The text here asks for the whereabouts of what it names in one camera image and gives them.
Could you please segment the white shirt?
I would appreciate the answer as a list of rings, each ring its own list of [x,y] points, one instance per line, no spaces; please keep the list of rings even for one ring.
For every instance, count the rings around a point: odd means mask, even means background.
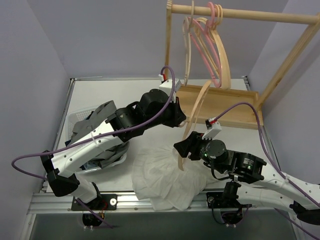
[[[131,180],[139,200],[161,198],[180,211],[215,182],[201,161],[187,160],[179,169],[178,152],[171,146],[141,149],[132,164]]]

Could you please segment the grey garment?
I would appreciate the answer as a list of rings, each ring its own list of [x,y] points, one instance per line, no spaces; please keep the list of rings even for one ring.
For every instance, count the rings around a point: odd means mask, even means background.
[[[116,110],[117,110],[116,105],[112,100],[101,104],[99,107],[97,107],[94,110],[94,112],[86,120],[79,121],[74,125],[72,138],[69,141],[69,144],[66,146],[69,146],[69,145],[75,143],[76,141],[80,140],[82,137],[84,137],[85,135],[87,135],[91,131],[95,130],[103,121],[105,121]],[[114,152],[110,153],[109,149],[107,149],[103,152],[100,152],[100,154],[103,153],[103,155],[102,155],[103,159],[104,158],[108,159],[110,156],[112,156],[114,154]]]

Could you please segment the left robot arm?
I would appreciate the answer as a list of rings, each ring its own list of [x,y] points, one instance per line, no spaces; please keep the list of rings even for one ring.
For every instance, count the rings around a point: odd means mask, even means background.
[[[111,165],[126,153],[132,138],[158,125],[179,127],[186,118],[179,98],[160,89],[151,89],[126,107],[116,108],[113,101],[102,104],[78,124],[67,146],[41,155],[52,192],[56,197],[72,195],[88,209],[97,209],[102,201],[100,190],[78,170],[91,161],[99,167]]]

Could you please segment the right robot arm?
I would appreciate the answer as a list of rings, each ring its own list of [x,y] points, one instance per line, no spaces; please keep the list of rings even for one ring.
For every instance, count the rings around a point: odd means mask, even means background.
[[[218,139],[204,139],[199,132],[175,143],[182,158],[202,160],[214,174],[225,174],[230,182],[222,193],[223,203],[234,206],[261,205],[296,214],[302,222],[320,223],[320,186],[295,178],[250,153],[227,149]]]

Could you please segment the wooden clothes rack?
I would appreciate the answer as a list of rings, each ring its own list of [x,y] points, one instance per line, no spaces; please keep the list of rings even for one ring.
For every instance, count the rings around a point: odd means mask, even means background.
[[[172,32],[172,15],[184,14],[187,17],[191,16],[191,5],[178,5],[173,4],[172,1],[166,3],[166,40],[165,40],[165,61],[167,65],[170,61],[170,44],[171,44],[171,32]],[[244,129],[257,129],[258,123],[263,123],[263,116],[261,108],[268,97],[272,94],[280,81],[285,77],[290,68],[296,62],[300,54],[307,47],[313,37],[320,29],[320,16],[319,15],[305,15],[305,14],[287,14],[277,12],[264,12],[253,10],[239,10],[239,9],[227,9],[222,8],[223,19],[243,19],[252,21],[265,21],[276,23],[289,23],[289,24],[302,24],[307,25],[292,50],[289,52],[283,63],[280,65],[269,84],[265,88],[262,94],[258,94],[256,91],[244,91],[232,89],[221,89],[216,87],[210,87],[210,93],[208,94],[209,107],[204,112],[208,116],[217,116],[219,111],[231,107],[234,104],[241,102],[249,102],[253,105],[256,112],[252,113],[249,110],[241,108],[239,110],[232,110],[226,117],[223,117],[219,122],[223,126],[233,128]],[[194,6],[194,16],[191,27],[197,25],[199,22],[203,22],[206,16],[210,16],[210,9],[208,7]],[[203,40],[199,40],[195,43],[197,48],[200,49],[200,53],[203,56],[206,64]]]

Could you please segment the white plastic basket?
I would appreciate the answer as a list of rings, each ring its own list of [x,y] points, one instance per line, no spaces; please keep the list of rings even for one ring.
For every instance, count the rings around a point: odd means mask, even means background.
[[[67,127],[66,127],[66,142],[65,145],[67,146],[69,144],[69,141],[71,140],[73,136],[73,130],[74,130],[74,125],[77,122],[86,120],[97,108],[91,107],[91,108],[85,108],[79,111],[74,111],[71,112],[67,115],[66,117],[66,122],[67,122]],[[114,153],[112,156],[109,158],[102,158],[103,153],[101,153],[98,157],[95,159],[92,159],[85,164],[83,164],[77,171],[80,172],[81,174],[89,174],[93,173],[95,171],[100,171],[102,169],[107,169],[114,167],[116,165],[122,164],[126,158],[127,158],[127,151],[129,149],[130,143],[124,143],[120,145],[120,147],[113,147],[109,149],[109,153]]]

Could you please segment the aluminium mounting rail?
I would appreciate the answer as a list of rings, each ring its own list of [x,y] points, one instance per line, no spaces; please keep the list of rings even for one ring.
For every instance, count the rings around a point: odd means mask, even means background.
[[[112,213],[161,213],[178,212],[179,210],[168,200],[154,197],[151,199],[137,199],[134,192],[117,192],[116,209]],[[56,197],[53,193],[37,193],[32,196],[28,214],[75,214],[72,210],[73,196]],[[207,212],[207,196],[202,192],[194,197],[187,212]]]

